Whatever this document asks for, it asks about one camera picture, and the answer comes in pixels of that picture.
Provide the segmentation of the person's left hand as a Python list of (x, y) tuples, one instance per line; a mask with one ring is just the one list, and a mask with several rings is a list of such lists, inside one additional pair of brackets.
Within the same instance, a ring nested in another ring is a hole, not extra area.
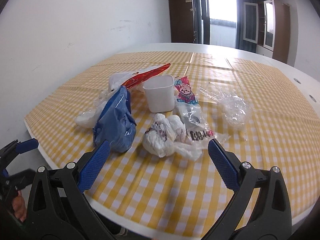
[(12, 200), (12, 208), (15, 217), (21, 222), (24, 222), (27, 216), (27, 208), (21, 191), (18, 191), (18, 196)]

